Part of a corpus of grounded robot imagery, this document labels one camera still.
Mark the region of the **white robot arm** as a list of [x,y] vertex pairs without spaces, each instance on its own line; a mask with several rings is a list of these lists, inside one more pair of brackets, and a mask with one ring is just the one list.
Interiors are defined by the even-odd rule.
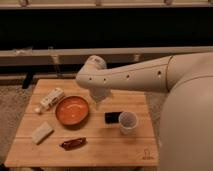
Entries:
[[171,55],[112,69],[94,55],[76,82],[94,98],[109,90],[164,95],[158,171],[213,171],[213,52]]

